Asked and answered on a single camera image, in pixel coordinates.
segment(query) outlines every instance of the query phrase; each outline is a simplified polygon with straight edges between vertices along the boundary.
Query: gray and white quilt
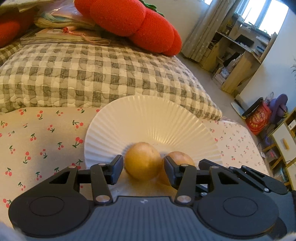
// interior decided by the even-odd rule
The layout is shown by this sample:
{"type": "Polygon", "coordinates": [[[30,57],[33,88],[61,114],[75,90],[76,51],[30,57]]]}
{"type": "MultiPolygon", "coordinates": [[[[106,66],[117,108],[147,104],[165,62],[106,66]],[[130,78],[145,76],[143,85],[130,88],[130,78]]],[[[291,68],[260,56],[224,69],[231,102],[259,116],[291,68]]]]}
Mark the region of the gray and white quilt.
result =
{"type": "MultiPolygon", "coordinates": [[[[153,95],[199,118],[222,116],[177,57],[124,45],[70,43],[24,45],[10,55],[0,67],[2,113],[37,106],[104,107],[128,95],[153,95]]],[[[6,56],[0,53],[0,59],[6,56]]]]}

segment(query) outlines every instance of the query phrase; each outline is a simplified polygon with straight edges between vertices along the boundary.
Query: cherry print sheet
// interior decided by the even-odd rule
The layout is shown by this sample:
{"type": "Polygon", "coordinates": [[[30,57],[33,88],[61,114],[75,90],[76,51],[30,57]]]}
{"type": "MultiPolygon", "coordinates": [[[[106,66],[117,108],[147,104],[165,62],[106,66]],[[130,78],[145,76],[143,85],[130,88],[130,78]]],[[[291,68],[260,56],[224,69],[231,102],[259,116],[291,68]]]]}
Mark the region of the cherry print sheet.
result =
{"type": "MultiPolygon", "coordinates": [[[[91,107],[29,107],[0,115],[1,221],[11,226],[8,209],[21,193],[69,165],[85,168],[84,139],[97,112],[91,107]]],[[[215,139],[224,166],[247,165],[268,174],[246,128],[229,121],[202,122],[215,139]]]]}

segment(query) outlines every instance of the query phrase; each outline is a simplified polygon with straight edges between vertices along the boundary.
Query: potato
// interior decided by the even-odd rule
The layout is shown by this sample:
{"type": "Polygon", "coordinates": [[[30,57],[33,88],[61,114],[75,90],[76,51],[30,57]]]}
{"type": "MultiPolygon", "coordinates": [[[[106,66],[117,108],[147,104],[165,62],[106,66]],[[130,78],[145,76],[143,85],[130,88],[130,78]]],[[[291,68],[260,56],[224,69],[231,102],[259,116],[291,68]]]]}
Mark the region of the potato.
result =
{"type": "Polygon", "coordinates": [[[124,166],[129,175],[137,180],[155,178],[161,170],[159,152],[146,142],[132,145],[126,152],[124,166]]]}
{"type": "MultiPolygon", "coordinates": [[[[186,153],[183,153],[181,151],[170,152],[167,156],[170,156],[177,165],[189,164],[189,165],[195,166],[192,158],[189,155],[187,155],[186,153]]],[[[164,158],[162,160],[162,168],[159,173],[159,181],[162,184],[170,185],[170,181],[169,181],[168,176],[166,175],[166,172],[165,172],[164,158]]]]}

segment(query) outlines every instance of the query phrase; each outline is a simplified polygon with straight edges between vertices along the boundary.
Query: cherry pattern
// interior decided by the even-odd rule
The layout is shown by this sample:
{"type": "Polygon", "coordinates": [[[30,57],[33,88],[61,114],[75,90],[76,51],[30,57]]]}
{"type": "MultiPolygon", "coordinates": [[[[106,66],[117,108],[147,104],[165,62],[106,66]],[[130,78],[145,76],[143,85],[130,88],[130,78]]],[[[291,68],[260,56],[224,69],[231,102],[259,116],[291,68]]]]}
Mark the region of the cherry pattern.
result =
{"type": "Polygon", "coordinates": [[[56,112],[57,116],[61,116],[64,112],[60,112],[59,110],[56,112]]]}
{"type": "Polygon", "coordinates": [[[19,113],[20,113],[20,115],[23,115],[25,112],[27,112],[27,110],[26,109],[19,109],[19,113]]]}
{"type": "Polygon", "coordinates": [[[9,208],[10,204],[12,203],[12,201],[10,199],[6,200],[5,198],[3,199],[3,202],[6,204],[7,208],[9,208]]]}
{"type": "Polygon", "coordinates": [[[72,145],[72,146],[75,147],[75,148],[77,148],[77,146],[78,146],[79,144],[82,144],[82,143],[83,143],[83,140],[80,139],[80,137],[76,137],[76,138],[75,138],[75,145],[72,145]]]}
{"type": "Polygon", "coordinates": [[[35,137],[35,133],[34,134],[32,134],[32,135],[30,135],[31,136],[31,138],[30,138],[30,141],[34,141],[34,140],[36,140],[37,138],[35,137]]]}
{"type": "Polygon", "coordinates": [[[59,143],[58,143],[58,146],[59,146],[59,147],[57,148],[58,150],[61,150],[61,148],[64,148],[64,145],[62,145],[62,142],[59,142],[59,143]]]}
{"type": "Polygon", "coordinates": [[[43,159],[47,157],[45,152],[46,152],[46,149],[42,149],[42,151],[39,153],[41,156],[43,155],[43,159]]]}
{"type": "Polygon", "coordinates": [[[26,186],[23,185],[21,182],[19,182],[18,186],[20,186],[21,191],[23,191],[26,188],[26,186]]]}
{"type": "Polygon", "coordinates": [[[78,121],[73,120],[72,125],[75,126],[76,129],[78,129],[79,126],[83,126],[83,122],[78,122],[78,121]]]}
{"type": "Polygon", "coordinates": [[[10,154],[13,154],[15,152],[15,148],[13,148],[13,146],[10,146],[9,150],[10,150],[10,154]]]}
{"type": "Polygon", "coordinates": [[[8,123],[7,123],[7,122],[3,122],[3,121],[1,121],[1,122],[0,122],[0,126],[1,126],[2,128],[5,128],[6,126],[8,126],[8,123]]]}
{"type": "Polygon", "coordinates": [[[7,168],[7,171],[5,172],[5,175],[8,175],[9,177],[12,176],[12,172],[10,168],[7,168]]]}
{"type": "Polygon", "coordinates": [[[37,114],[37,117],[39,120],[42,120],[42,115],[43,115],[43,110],[40,110],[39,113],[37,114]]]}
{"type": "Polygon", "coordinates": [[[8,137],[11,137],[11,135],[14,133],[15,133],[15,131],[12,131],[12,132],[9,132],[7,135],[8,135],[8,137]]]}
{"type": "Polygon", "coordinates": [[[39,181],[39,179],[42,178],[42,176],[40,175],[40,172],[36,172],[35,174],[37,175],[36,180],[39,181]]]}
{"type": "Polygon", "coordinates": [[[31,160],[31,157],[29,156],[30,153],[28,151],[26,151],[25,153],[25,161],[23,161],[24,164],[27,164],[29,160],[31,160]]]}
{"type": "Polygon", "coordinates": [[[59,167],[56,167],[56,168],[54,169],[54,175],[56,175],[58,172],[59,172],[59,167]]]}
{"type": "Polygon", "coordinates": [[[80,163],[83,162],[82,160],[78,159],[76,163],[72,162],[72,166],[76,166],[78,170],[81,169],[80,163]]]}
{"type": "Polygon", "coordinates": [[[82,109],[82,108],[78,108],[78,109],[77,109],[77,111],[80,111],[80,112],[81,112],[81,114],[83,114],[83,113],[85,112],[85,110],[84,110],[84,109],[82,109]]]}
{"type": "Polygon", "coordinates": [[[53,128],[53,125],[49,125],[47,130],[53,133],[55,129],[53,128]]]}

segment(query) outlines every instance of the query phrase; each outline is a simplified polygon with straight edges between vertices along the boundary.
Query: wooden desk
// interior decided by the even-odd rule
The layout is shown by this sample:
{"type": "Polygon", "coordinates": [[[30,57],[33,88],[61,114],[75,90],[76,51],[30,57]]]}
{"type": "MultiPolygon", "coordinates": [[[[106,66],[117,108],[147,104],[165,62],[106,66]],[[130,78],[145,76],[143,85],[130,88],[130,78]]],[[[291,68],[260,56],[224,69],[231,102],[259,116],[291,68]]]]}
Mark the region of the wooden desk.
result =
{"type": "Polygon", "coordinates": [[[246,45],[241,45],[240,43],[236,42],[235,40],[229,38],[229,37],[228,37],[227,35],[225,35],[224,33],[219,33],[219,32],[216,32],[216,33],[220,34],[222,37],[227,38],[229,41],[235,43],[235,44],[238,45],[239,47],[241,47],[241,48],[243,48],[244,50],[248,51],[250,54],[252,54],[252,55],[254,56],[254,58],[258,61],[258,63],[261,64],[260,59],[258,58],[257,55],[255,55],[254,51],[253,51],[251,48],[249,48],[249,47],[246,46],[246,45]]]}
{"type": "Polygon", "coordinates": [[[255,74],[261,65],[261,62],[249,47],[235,42],[225,34],[219,32],[217,33],[220,34],[222,38],[213,47],[209,56],[203,63],[201,63],[201,65],[203,69],[213,72],[217,67],[218,60],[225,55],[231,44],[234,44],[236,48],[244,51],[241,60],[238,62],[237,66],[233,69],[221,87],[223,91],[231,94],[241,82],[248,80],[255,74]]]}

